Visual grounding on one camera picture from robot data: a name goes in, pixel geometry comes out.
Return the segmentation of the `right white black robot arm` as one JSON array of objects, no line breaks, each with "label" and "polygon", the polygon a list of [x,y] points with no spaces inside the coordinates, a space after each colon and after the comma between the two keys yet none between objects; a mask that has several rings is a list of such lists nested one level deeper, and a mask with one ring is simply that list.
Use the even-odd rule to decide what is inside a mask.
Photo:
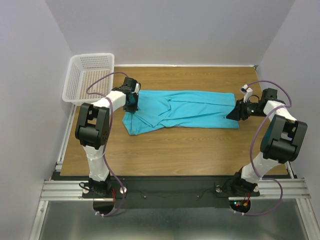
[{"label": "right white black robot arm", "polygon": [[253,90],[245,84],[241,89],[244,97],[235,103],[227,115],[229,120],[246,120],[250,116],[264,117],[270,124],[261,140],[259,153],[250,163],[237,171],[230,182],[235,195],[253,193],[260,179],[274,167],[293,162],[300,152],[308,128],[305,122],[294,118],[289,105],[278,99],[278,91],[267,88],[258,102],[251,102]]}]

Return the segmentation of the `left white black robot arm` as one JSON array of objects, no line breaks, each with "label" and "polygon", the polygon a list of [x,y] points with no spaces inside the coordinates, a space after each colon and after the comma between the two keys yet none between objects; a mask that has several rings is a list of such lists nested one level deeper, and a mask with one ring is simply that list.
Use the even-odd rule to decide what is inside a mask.
[{"label": "left white black robot arm", "polygon": [[141,84],[125,77],[120,87],[93,103],[80,106],[75,138],[83,147],[89,166],[88,183],[81,183],[85,194],[106,197],[111,193],[111,171],[105,163],[105,151],[113,122],[113,113],[119,108],[127,113],[138,110]]}]

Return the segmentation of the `white perforated plastic basket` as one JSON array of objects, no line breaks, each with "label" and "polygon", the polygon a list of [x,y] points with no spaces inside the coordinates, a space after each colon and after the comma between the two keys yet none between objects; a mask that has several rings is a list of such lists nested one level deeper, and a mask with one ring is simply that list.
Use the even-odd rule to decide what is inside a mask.
[{"label": "white perforated plastic basket", "polygon": [[98,101],[100,94],[107,95],[113,86],[114,76],[100,78],[114,71],[112,53],[78,54],[71,57],[62,91],[62,100],[80,106]]}]

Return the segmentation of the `turquoise t shirt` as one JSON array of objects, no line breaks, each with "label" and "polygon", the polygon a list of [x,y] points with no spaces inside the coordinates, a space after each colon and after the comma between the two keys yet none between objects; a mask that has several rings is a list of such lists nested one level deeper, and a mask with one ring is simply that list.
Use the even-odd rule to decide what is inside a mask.
[{"label": "turquoise t shirt", "polygon": [[142,90],[138,111],[125,113],[122,122],[133,136],[172,127],[238,129],[227,119],[234,107],[233,93]]}]

